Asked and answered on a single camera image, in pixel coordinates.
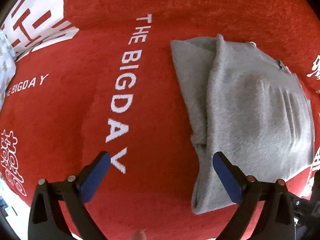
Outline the person's left hand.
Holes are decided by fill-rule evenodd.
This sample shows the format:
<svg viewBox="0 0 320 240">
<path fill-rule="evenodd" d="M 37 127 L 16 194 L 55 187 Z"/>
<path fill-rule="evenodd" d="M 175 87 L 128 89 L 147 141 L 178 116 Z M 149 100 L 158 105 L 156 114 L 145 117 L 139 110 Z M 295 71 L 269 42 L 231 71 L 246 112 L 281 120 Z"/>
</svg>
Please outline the person's left hand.
<svg viewBox="0 0 320 240">
<path fill-rule="evenodd" d="M 131 240 L 147 240 L 145 230 L 138 230 L 133 234 Z"/>
</svg>

